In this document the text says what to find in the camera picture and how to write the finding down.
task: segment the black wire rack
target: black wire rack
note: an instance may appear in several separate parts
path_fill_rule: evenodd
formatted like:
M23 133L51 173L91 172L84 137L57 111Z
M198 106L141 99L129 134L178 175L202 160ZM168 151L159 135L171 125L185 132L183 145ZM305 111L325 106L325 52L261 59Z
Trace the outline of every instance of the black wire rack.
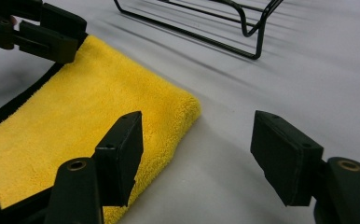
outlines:
M187 0L137 1L137 4L133 4L130 7L124 6L129 3L130 0L124 0L124 3L121 4L118 0L114 0L118 10L125 15L133 17L137 20L146 21L157 26L164 27L179 34L198 39L202 43L207 43L217 48L227 50L229 52L254 60L261 56L267 18L277 8L277 6L283 2L283 0L270 0L268 4L259 3L259 6L256 7L253 6L255 5L253 4L255 3L253 2L254 0L251 0L251 4L248 5L236 3L231 0L199 0L190 2ZM151 8L155 8L158 13L151 13ZM165 10L167 11L169 9L175 10L175 12L168 12L166 18L158 16L161 14L161 12ZM249 48L245 50L241 49L239 45L231 46L230 44L226 43L226 41L211 38L209 33L203 34L198 32L200 25L196 22L188 22L188 24L191 24L188 26L188 28L191 27L191 29L186 29L185 26L182 27L182 20L185 18L190 19L192 17L198 17L199 19L203 18L206 20L206 22L208 21L214 26L218 23L221 23L224 25L224 29L227 29L229 26L236 27L238 30L237 35L239 35L239 28L241 28L241 37L245 38L256 36L256 38L252 37L255 39L256 43L249 45ZM231 39L230 32L221 30L219 33L224 33L222 39ZM238 41L238 43L243 44L243 40L241 39Z

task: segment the clamp jaw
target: clamp jaw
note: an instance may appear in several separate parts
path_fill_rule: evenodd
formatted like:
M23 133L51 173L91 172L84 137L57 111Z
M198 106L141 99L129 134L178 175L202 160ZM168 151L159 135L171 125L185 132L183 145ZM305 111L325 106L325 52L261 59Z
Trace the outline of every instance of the clamp jaw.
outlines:
M286 206L309 206L316 224L360 223L360 162L333 157L281 117L257 111L251 152Z
M11 15L31 21L14 30ZM41 0L0 0L0 48L20 50L56 63L71 63L86 37L87 22Z

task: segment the folded towel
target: folded towel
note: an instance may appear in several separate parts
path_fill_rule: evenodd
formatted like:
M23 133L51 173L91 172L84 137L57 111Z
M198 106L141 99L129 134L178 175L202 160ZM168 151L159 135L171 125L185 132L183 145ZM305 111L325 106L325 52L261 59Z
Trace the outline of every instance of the folded towel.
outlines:
M73 63L0 123L2 207L52 186L63 162L90 157L115 121L137 110L143 113L145 151L130 204L171 160L200 115L200 103L88 36ZM105 207L105 222L117 222L127 209Z

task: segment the white table surface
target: white table surface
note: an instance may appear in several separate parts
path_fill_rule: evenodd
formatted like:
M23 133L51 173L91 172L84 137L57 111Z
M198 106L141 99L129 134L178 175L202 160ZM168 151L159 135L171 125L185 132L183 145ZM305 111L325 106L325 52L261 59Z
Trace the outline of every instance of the white table surface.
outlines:
M250 153L256 110L298 127L325 147L324 160L360 161L360 0L284 0L257 61L132 20L109 0L48 3L201 101L172 162L120 223L314 223L314 202L283 206ZM51 65L0 49L0 106Z

